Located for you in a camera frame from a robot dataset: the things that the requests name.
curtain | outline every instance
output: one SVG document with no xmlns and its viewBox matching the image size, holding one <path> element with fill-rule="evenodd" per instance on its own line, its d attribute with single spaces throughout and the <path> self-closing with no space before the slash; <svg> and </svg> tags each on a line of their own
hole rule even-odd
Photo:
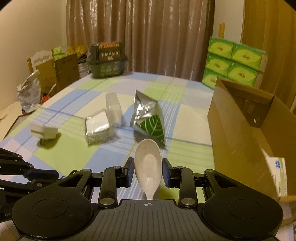
<svg viewBox="0 0 296 241">
<path fill-rule="evenodd" d="M 214 0 L 67 0 L 67 44 L 122 41 L 127 70 L 201 81 Z"/>
<path fill-rule="evenodd" d="M 284 0 L 245 0 L 242 43 L 268 53 L 260 88 L 278 96 L 293 111 L 296 12 Z"/>
</svg>

table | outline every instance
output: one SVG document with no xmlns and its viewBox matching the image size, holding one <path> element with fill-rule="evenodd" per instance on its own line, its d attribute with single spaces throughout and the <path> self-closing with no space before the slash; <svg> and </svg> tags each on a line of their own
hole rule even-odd
<svg viewBox="0 0 296 241">
<path fill-rule="evenodd" d="M 129 126 L 133 113 L 135 91 L 139 90 L 159 101 L 165 122 L 166 150 L 173 166 L 186 166 L 193 172 L 213 169 L 213 151 L 207 113 L 213 90 L 200 82 L 144 73 L 126 73 L 122 76 L 93 79 L 88 75 L 53 96 L 36 110 L 2 142 L 0 147 L 16 152 L 39 169 L 56 169 L 67 176 L 73 169 L 90 168 L 102 172 L 110 166 L 122 166 L 134 156 L 137 143 L 143 139 Z M 84 119 L 104 108 L 105 94 L 116 92 L 123 111 L 124 126 L 117 129 L 118 137 L 108 143 L 88 146 L 84 136 Z M 39 146 L 39 139 L 30 135 L 30 123 L 58 127 L 57 140 Z M 27 183 L 22 176 L 0 176 L 1 179 Z M 96 188 L 92 202 L 97 202 Z M 130 188 L 117 191 L 120 199 L 144 199 L 145 194 L 133 176 Z M 162 182 L 158 198 L 178 198 L 178 189 L 167 189 Z M 199 202 L 203 202 L 201 188 Z M 13 229 L 13 224 L 6 222 Z"/>
</svg>

black plastic container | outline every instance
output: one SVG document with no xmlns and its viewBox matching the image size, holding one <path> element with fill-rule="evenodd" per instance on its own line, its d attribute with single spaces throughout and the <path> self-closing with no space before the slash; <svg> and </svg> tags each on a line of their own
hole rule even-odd
<svg viewBox="0 0 296 241">
<path fill-rule="evenodd" d="M 94 78 L 122 75 L 127 60 L 122 42 L 90 45 L 86 59 Z"/>
</svg>

green leaf print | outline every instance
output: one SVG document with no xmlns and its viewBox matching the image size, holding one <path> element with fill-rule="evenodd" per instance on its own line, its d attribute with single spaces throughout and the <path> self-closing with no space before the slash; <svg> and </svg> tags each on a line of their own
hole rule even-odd
<svg viewBox="0 0 296 241">
<path fill-rule="evenodd" d="M 156 138 L 160 142 L 164 142 L 163 127 L 161 125 L 159 115 L 153 115 L 152 117 L 144 120 L 140 124 L 141 129 L 146 131 L 150 136 Z"/>
</svg>

white wall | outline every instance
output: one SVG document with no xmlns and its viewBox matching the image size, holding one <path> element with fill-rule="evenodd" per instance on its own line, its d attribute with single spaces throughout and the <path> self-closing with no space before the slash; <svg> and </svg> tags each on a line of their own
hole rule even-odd
<svg viewBox="0 0 296 241">
<path fill-rule="evenodd" d="M 219 24 L 225 23 L 224 38 L 241 41 L 244 0 L 215 0 L 213 36 L 218 37 Z"/>
<path fill-rule="evenodd" d="M 12 0 L 0 11 L 0 110 L 29 76 L 27 59 L 66 45 L 67 0 Z"/>
</svg>

